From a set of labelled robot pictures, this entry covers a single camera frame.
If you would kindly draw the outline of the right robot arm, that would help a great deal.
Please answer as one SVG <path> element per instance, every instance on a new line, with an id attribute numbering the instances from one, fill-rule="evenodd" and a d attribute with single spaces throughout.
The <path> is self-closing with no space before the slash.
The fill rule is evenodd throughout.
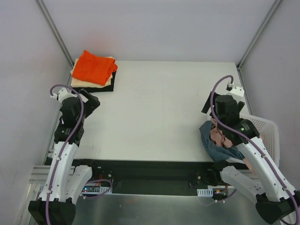
<path id="1" fill-rule="evenodd" d="M 200 127 L 204 149 L 216 163 L 211 180 L 216 185 L 232 185 L 255 205 L 256 211 L 268 224 L 281 221 L 295 214 L 295 224 L 300 223 L 300 192 L 284 177 L 267 152 L 255 125 L 240 117 L 244 102 L 237 102 L 231 95 L 211 92 L 202 109 L 211 110 L 211 120 Z M 254 182 L 240 173 L 227 159 L 232 149 L 241 153 L 252 166 L 259 181 Z"/>

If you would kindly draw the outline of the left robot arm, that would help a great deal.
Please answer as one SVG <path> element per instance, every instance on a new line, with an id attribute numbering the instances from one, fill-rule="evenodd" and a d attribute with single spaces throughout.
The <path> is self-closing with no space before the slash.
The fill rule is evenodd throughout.
<path id="1" fill-rule="evenodd" d="M 51 97 L 61 103 L 62 113 L 54 132 L 52 162 L 45 185 L 28 211 L 39 225 L 70 225 L 76 212 L 76 202 L 87 182 L 95 182 L 98 169 L 80 165 L 71 171 L 81 138 L 84 121 L 100 106 L 96 96 L 61 85 Z"/>

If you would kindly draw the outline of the pink t shirt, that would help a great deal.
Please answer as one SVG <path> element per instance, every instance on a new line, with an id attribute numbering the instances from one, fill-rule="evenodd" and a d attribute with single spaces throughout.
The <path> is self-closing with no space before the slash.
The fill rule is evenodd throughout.
<path id="1" fill-rule="evenodd" d="M 210 139 L 217 145 L 217 146 L 223 146 L 226 148 L 230 148 L 233 145 L 232 141 L 230 141 L 228 138 L 225 137 L 223 132 L 218 128 L 218 123 L 215 119 L 211 118 L 210 120 L 213 124 L 213 127 L 210 131 Z M 248 169 L 252 172 L 252 174 L 256 175 L 254 169 L 252 168 L 251 164 L 249 161 L 244 158 L 242 160 L 244 164 L 248 167 Z"/>

